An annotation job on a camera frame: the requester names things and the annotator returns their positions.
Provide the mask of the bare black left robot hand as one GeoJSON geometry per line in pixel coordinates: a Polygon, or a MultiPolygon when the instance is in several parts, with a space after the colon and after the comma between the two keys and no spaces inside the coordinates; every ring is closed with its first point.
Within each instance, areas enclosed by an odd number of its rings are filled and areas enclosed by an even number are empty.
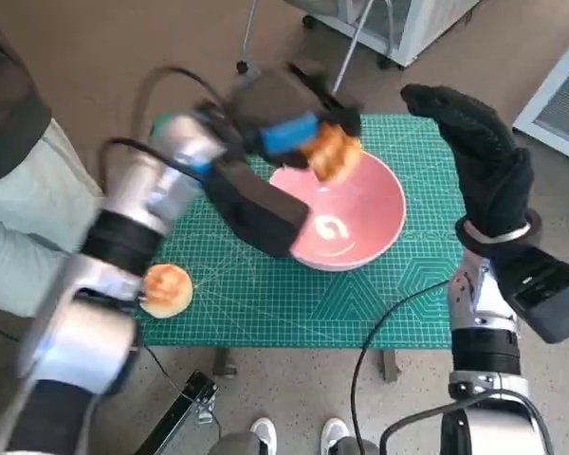
{"type": "Polygon", "coordinates": [[[339,100],[328,85],[328,73],[316,64],[265,67],[233,88],[226,113],[241,134],[245,150],[274,166],[306,169],[301,147],[326,123],[359,137],[358,106],[339,100]]]}

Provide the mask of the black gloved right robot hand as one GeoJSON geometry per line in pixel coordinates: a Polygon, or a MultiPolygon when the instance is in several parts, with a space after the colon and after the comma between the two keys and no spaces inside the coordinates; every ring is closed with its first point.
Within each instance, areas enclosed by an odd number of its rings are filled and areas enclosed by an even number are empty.
{"type": "Polygon", "coordinates": [[[489,238],[523,228],[534,179],[530,153],[497,112],[446,86],[410,83],[400,95],[410,114],[432,119],[450,146],[472,225],[489,238]]]}

